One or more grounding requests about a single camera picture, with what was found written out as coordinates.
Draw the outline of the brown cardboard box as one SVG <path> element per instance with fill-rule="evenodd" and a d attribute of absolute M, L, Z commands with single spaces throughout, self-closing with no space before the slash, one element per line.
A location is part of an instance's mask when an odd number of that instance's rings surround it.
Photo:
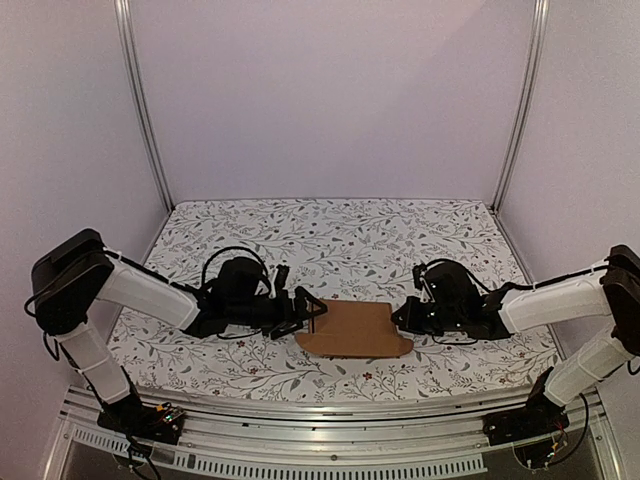
<path fill-rule="evenodd" d="M 327 300 L 326 313 L 307 332 L 296 333 L 304 351 L 322 357 L 399 358 L 414 347 L 392 322 L 392 305 L 384 302 Z"/>

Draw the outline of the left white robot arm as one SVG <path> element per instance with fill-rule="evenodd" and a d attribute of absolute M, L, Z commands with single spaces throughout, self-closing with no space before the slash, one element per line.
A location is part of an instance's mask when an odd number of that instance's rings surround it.
<path fill-rule="evenodd" d="M 231 252 L 216 276 L 204 266 L 196 286 L 174 282 L 105 246 L 85 229 L 40 258 L 32 267 L 32 295 L 24 303 L 45 338 L 55 340 L 53 357 L 65 355 L 110 405 L 111 419 L 128 434 L 148 426 L 148 412 L 123 368 L 89 321 L 96 302 L 145 314 L 194 337 L 220 336 L 245 326 L 276 340 L 327 313 L 327 305 L 303 287 L 286 289 L 289 269 L 266 263 L 243 246 L 223 247 L 212 260 Z"/>

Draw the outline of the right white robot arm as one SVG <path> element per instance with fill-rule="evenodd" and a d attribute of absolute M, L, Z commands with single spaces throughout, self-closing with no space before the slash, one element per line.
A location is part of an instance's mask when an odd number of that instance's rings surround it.
<path fill-rule="evenodd" d="M 639 257 L 626 245 L 612 247 L 586 269 L 533 284 L 506 282 L 491 289 L 449 259 L 419 264 L 412 274 L 419 293 L 391 316 L 407 333 L 437 338 L 461 332 L 473 341 L 494 341 L 574 319 L 612 321 L 539 377 L 530 404 L 517 415 L 524 435 L 539 435 L 554 422 L 556 410 L 639 354 Z"/>

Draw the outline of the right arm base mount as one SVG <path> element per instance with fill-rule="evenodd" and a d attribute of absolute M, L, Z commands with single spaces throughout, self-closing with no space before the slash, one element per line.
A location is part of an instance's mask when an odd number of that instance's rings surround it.
<path fill-rule="evenodd" d="M 482 431 L 491 446 L 513 443 L 560 431 L 569 426 L 564 407 L 544 395 L 544 387 L 535 386 L 522 407 L 482 417 Z"/>

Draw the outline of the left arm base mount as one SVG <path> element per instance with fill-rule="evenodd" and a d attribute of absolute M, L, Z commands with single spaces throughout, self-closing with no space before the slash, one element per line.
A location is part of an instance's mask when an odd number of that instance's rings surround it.
<path fill-rule="evenodd" d="M 98 398 L 101 413 L 98 425 L 135 438 L 177 445 L 182 435 L 186 411 L 165 402 L 145 405 L 136 393 L 108 404 Z"/>

